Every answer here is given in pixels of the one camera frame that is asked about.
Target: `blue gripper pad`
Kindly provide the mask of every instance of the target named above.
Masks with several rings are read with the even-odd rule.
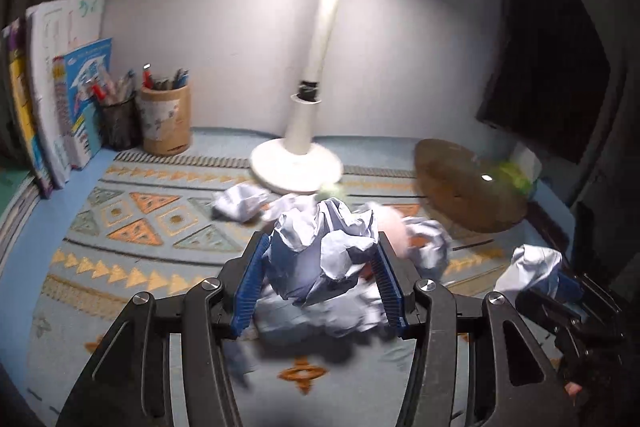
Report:
[[[398,337],[401,337],[402,332],[407,327],[407,323],[404,318],[402,293],[400,291],[398,281],[391,270],[389,259],[382,247],[382,242],[385,241],[388,245],[388,241],[383,234],[380,235],[380,242],[376,245],[376,251],[373,259],[371,260],[371,267],[373,268],[373,273],[376,276],[376,283],[378,284],[382,304],[385,307],[386,320],[388,320],[389,325],[396,330]]]
[[[263,233],[253,254],[251,254],[250,251],[245,251],[244,254],[242,254],[242,257],[251,255],[251,258],[246,264],[242,279],[236,289],[233,317],[229,324],[231,332],[236,337],[239,337],[242,331],[249,325],[251,317],[254,314],[255,303],[260,297],[262,280],[264,279],[262,255],[267,251],[269,245],[269,236]]]

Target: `white book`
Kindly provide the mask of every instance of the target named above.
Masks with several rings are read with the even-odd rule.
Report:
[[[57,187],[71,165],[56,113],[53,59],[100,38],[104,0],[57,0],[27,9],[33,112],[38,136]]]

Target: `book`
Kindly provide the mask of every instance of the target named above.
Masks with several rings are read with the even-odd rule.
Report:
[[[56,0],[27,9],[34,115],[58,187],[68,181],[71,164],[56,113],[53,59],[97,41],[103,12],[104,0]]]
[[[6,47],[0,45],[0,156],[25,166],[29,164],[29,160],[20,142],[18,117],[11,96],[11,79],[6,51]]]
[[[29,171],[0,158],[0,273],[38,199],[38,188]]]
[[[49,169],[44,162],[44,155],[40,140],[36,132],[31,105],[31,93],[27,79],[25,60],[25,23],[22,19],[15,20],[2,32],[7,48],[9,61],[9,78],[11,81],[11,95],[14,102],[17,123],[20,127],[20,139],[27,151],[33,174],[36,177],[40,192],[49,198],[53,185]]]
[[[87,81],[109,71],[111,39],[91,42],[53,60],[58,123],[74,169],[82,169],[98,152],[95,107]]]
[[[11,202],[0,219],[0,275],[15,241],[38,201],[40,201],[38,188],[34,183],[33,176],[28,175],[14,192]]]

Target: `blue book cover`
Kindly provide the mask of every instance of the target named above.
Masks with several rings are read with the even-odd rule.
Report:
[[[111,39],[91,42],[54,59],[54,82],[60,129],[72,167],[82,169],[98,152],[98,127],[92,92],[86,81],[109,71]]]

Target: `pink object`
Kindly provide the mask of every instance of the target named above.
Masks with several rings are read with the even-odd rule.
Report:
[[[398,257],[406,258],[409,250],[409,235],[402,222],[404,217],[392,206],[377,204],[374,208],[378,220],[378,230],[386,234]]]

